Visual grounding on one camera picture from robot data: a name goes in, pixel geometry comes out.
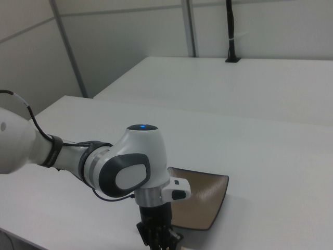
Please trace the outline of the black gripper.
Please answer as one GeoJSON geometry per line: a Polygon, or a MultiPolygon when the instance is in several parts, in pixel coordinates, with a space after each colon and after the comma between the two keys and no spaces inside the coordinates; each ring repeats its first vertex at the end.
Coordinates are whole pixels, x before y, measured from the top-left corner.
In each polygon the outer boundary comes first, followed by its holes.
{"type": "Polygon", "coordinates": [[[184,236],[172,230],[171,203],[150,208],[139,206],[139,211],[141,222],[136,226],[143,243],[150,249],[176,250],[184,236]]]}

